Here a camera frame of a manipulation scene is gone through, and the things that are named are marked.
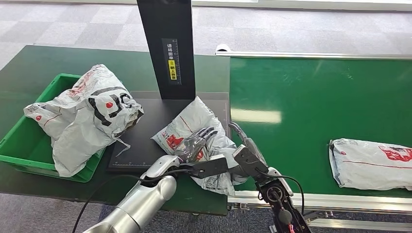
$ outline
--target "green table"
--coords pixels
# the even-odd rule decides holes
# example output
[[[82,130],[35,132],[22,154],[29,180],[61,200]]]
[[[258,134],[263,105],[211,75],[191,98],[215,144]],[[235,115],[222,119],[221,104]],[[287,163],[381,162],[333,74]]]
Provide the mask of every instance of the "green table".
[[[197,91],[230,90],[232,119],[256,141],[268,165],[301,182],[308,210],[412,213],[412,194],[404,189],[339,188],[332,178],[327,153],[329,140],[342,137],[412,147],[408,134],[412,128],[408,102],[412,99],[412,60],[221,55],[232,58],[195,56]],[[0,71],[0,107],[8,111],[0,115],[0,137],[58,73],[83,74],[100,63],[130,91],[157,90],[146,52],[26,46]],[[84,201],[112,176],[105,172],[109,154],[110,148],[88,183],[17,172],[0,163],[0,192]],[[116,204],[133,183],[127,178],[112,182],[93,201]],[[227,198],[204,191],[190,178],[182,177],[164,209],[225,215],[228,204],[267,207],[257,199],[253,182],[237,189],[234,197]],[[293,202],[299,206],[300,196],[295,195]]]
[[[0,138],[23,115],[23,108],[33,103],[57,74],[82,75],[96,64],[105,64],[129,91],[158,91],[147,52],[26,46],[0,71],[0,107],[7,111],[0,115]],[[195,56],[195,66],[198,91],[228,92],[229,58]],[[85,201],[99,184],[114,176],[105,171],[111,149],[108,147],[88,183],[23,173],[0,163],[0,192]],[[116,205],[135,183],[129,178],[112,181],[92,201]],[[202,190],[189,177],[179,177],[176,194],[163,209],[226,215],[227,197]]]

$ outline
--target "robotic hand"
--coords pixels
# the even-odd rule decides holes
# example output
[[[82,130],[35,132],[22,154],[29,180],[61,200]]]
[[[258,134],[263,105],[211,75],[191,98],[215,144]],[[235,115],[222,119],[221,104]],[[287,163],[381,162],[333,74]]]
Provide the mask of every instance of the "robotic hand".
[[[196,157],[217,131],[204,128],[184,139],[175,155],[164,155],[140,177],[136,185],[100,223],[84,233],[136,233],[145,227],[156,212],[174,195],[177,173],[205,178],[227,172],[224,156],[211,161],[196,162]]]
[[[255,180],[256,189],[259,191],[259,199],[269,203],[274,217],[273,221],[276,231],[279,233],[311,233],[305,219],[303,218],[304,201],[302,198],[302,214],[293,206],[291,196],[293,192],[285,178],[273,167],[268,167],[262,153],[254,141],[247,137],[244,131],[234,122],[229,124],[241,138],[240,145],[233,153],[235,161],[238,162],[236,172],[247,174]]]
[[[202,148],[206,145],[206,141],[218,132],[213,127],[203,128],[192,134],[176,147],[174,155],[179,157],[182,162],[193,163],[203,157]]]

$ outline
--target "black cable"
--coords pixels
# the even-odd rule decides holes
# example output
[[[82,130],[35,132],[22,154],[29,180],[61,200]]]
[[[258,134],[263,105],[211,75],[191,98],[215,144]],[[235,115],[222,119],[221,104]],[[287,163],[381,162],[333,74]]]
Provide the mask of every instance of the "black cable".
[[[302,215],[304,215],[304,209],[305,209],[305,196],[303,193],[303,189],[302,186],[300,185],[299,181],[297,181],[297,179],[290,177],[290,176],[274,176],[274,175],[269,175],[268,173],[265,173],[263,171],[260,171],[259,169],[256,168],[256,171],[260,172],[261,174],[267,176],[267,177],[272,177],[272,178],[286,178],[286,179],[290,179],[293,180],[297,186],[299,187],[300,190],[300,194],[302,195]]]
[[[168,175],[171,175],[171,174],[174,174],[174,173],[178,173],[178,172],[187,172],[187,171],[193,171],[193,170],[192,170],[192,169],[180,169],[180,170],[168,171],[168,172],[165,172],[163,175],[158,176],[158,177],[156,177],[156,178],[153,178],[153,179],[151,179],[151,180],[144,180],[144,179],[142,179],[142,178],[140,178],[140,177],[138,177],[138,176],[134,176],[134,175],[118,175],[118,176],[111,177],[110,179],[108,179],[108,180],[106,180],[105,182],[101,183],[101,184],[93,191],[93,193],[90,195],[90,197],[86,200],[85,204],[83,205],[82,210],[80,211],[79,215],[77,216],[77,220],[76,220],[76,223],[74,224],[72,233],[75,233],[75,232],[76,232],[77,225],[79,224],[80,218],[82,217],[82,214],[83,214],[83,212],[85,211],[87,204],[89,204],[90,200],[91,200],[92,197],[96,194],[96,192],[99,191],[99,190],[100,190],[104,185],[106,185],[108,182],[110,182],[110,181],[112,181],[112,180],[114,180],[114,179],[120,178],[120,177],[132,177],[132,178],[134,178],[134,179],[136,179],[136,180],[138,180],[138,181],[140,181],[140,182],[142,182],[142,183],[151,183],[151,182],[159,181],[159,180],[161,180],[161,179],[162,179],[163,177],[165,177],[165,176],[168,176]]]

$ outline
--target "black metal stand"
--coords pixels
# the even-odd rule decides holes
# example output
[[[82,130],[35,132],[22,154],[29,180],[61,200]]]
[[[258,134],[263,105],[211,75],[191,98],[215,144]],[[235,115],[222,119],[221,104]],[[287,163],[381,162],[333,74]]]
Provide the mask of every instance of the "black metal stand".
[[[190,0],[137,0],[162,99],[193,100]]]

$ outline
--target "package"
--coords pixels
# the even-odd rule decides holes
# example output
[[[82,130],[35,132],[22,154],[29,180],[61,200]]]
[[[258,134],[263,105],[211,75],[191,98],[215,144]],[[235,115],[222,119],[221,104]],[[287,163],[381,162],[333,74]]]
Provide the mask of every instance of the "package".
[[[339,187],[412,190],[412,149],[352,139],[329,144],[333,177]]]
[[[106,66],[96,65],[72,89],[49,102],[25,107],[24,114],[51,137],[59,175],[71,177],[92,154],[122,142],[119,137],[138,122],[143,109]]]
[[[199,97],[196,97],[168,126],[154,135],[152,139],[167,154],[173,154],[184,138],[206,127],[214,127],[217,134],[207,141],[205,148],[198,157],[199,161],[210,160],[214,155],[223,154],[229,168],[237,166],[238,163],[232,156],[233,151],[236,149],[235,143],[226,137],[220,121]],[[204,179],[193,179],[203,189],[220,194],[234,195],[235,189],[229,173]],[[245,179],[240,179],[234,181],[234,183],[239,184],[244,181]]]

